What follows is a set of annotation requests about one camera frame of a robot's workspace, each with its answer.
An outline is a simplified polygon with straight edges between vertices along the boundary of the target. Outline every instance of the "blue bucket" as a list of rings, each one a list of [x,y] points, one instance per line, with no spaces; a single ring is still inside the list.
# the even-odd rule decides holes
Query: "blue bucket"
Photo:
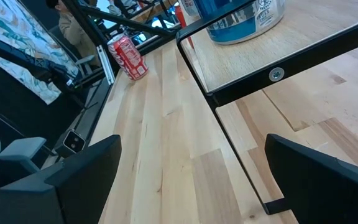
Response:
[[[201,17],[216,11],[230,0],[194,0]],[[283,17],[285,0],[256,0],[207,28],[217,44],[235,44],[268,31]]]

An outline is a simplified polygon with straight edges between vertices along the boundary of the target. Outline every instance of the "bolt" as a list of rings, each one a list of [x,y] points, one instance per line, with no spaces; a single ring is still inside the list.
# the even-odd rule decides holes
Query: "bolt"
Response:
[[[269,79],[272,82],[280,81],[284,77],[284,69],[282,68],[273,68],[269,73]]]

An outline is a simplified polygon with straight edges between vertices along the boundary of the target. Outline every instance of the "wood grain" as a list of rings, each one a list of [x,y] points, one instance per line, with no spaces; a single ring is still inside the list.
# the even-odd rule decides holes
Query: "wood grain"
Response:
[[[198,213],[201,223],[241,223],[236,196],[221,151],[193,159]]]
[[[217,112],[264,202],[282,197],[264,152],[268,133],[358,166],[358,49]]]
[[[285,4],[284,17],[275,27],[246,42],[217,45],[205,30],[191,37],[209,91],[358,24],[358,0]],[[196,20],[186,13],[185,19],[187,24]]]
[[[141,80],[118,75],[91,140],[122,137],[99,223],[286,223],[264,213],[175,43],[145,58]]]

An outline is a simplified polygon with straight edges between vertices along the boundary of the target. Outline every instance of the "wooden table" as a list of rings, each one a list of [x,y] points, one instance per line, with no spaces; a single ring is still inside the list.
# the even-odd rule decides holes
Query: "wooden table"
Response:
[[[240,44],[214,44],[202,30],[191,38],[207,91],[244,77],[358,24],[358,0],[286,0],[283,19],[271,30]],[[186,23],[192,18],[184,12]]]
[[[91,140],[122,137],[100,223],[291,223],[264,213],[175,42],[146,61],[139,81],[119,74]]]
[[[122,137],[100,223],[296,223],[268,216],[174,42],[146,56],[149,74],[114,84],[91,143]],[[358,165],[358,49],[218,108],[265,202],[282,194],[264,141],[276,133]]]

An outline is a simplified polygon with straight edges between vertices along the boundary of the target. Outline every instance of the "coca-cola can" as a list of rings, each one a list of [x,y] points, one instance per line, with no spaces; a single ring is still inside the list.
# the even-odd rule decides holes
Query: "coca-cola can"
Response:
[[[119,34],[113,37],[107,45],[111,55],[131,80],[138,80],[147,74],[149,68],[134,43],[126,35]]]

